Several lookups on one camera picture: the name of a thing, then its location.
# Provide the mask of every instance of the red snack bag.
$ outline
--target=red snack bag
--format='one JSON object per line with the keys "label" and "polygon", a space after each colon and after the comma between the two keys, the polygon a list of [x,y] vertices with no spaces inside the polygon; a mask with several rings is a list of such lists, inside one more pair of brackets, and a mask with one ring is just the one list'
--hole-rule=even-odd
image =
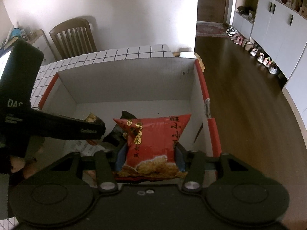
{"label": "red snack bag", "polygon": [[191,114],[164,118],[114,119],[128,133],[126,163],[119,176],[175,178],[181,176],[175,164],[174,145]]}

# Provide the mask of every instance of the black snack package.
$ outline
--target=black snack package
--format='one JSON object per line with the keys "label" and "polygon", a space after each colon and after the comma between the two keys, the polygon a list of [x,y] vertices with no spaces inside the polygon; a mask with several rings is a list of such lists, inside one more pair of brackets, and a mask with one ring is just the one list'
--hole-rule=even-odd
{"label": "black snack package", "polygon": [[[120,117],[120,119],[136,119],[136,117],[127,111],[122,111],[122,116]],[[105,136],[102,142],[118,146],[121,142],[127,141],[122,136],[123,133],[124,130],[118,124],[116,124],[113,130],[107,136]]]}

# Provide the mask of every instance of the white drawer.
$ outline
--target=white drawer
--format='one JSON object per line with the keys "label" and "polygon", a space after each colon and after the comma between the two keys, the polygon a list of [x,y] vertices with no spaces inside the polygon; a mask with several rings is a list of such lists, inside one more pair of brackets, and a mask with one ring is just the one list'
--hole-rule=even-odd
{"label": "white drawer", "polygon": [[32,46],[36,47],[38,50],[40,51],[44,51],[45,48],[47,47],[47,42],[44,38],[44,36],[40,36],[40,38],[38,38],[33,44]]}
{"label": "white drawer", "polygon": [[45,50],[43,51],[43,54],[44,54],[44,59],[42,62],[42,66],[55,62],[53,53],[51,52],[49,47],[45,48]]}

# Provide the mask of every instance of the cardboard box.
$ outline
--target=cardboard box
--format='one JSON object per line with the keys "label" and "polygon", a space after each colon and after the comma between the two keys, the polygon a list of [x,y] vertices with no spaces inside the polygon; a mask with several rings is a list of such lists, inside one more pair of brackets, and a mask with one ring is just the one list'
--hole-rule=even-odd
{"label": "cardboard box", "polygon": [[[202,150],[207,156],[221,152],[215,120],[210,118],[204,75],[195,59],[126,59],[59,71],[39,107],[81,120],[93,113],[105,122],[105,136],[115,126],[113,118],[119,118],[123,110],[137,118],[190,113],[191,120],[179,142],[187,150]],[[72,152],[71,145],[71,141],[46,139],[44,165]]]}

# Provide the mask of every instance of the pink shoe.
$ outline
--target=pink shoe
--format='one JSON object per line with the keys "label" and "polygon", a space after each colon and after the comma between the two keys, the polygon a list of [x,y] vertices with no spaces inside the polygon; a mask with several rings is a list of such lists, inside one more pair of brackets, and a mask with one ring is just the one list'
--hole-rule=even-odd
{"label": "pink shoe", "polygon": [[239,38],[237,38],[236,40],[234,40],[233,42],[234,42],[235,44],[237,44],[237,45],[241,45],[242,42],[243,42],[243,37],[239,37]]}
{"label": "pink shoe", "polygon": [[235,34],[234,36],[230,37],[230,39],[232,41],[236,40],[238,37],[240,36],[240,34]]}

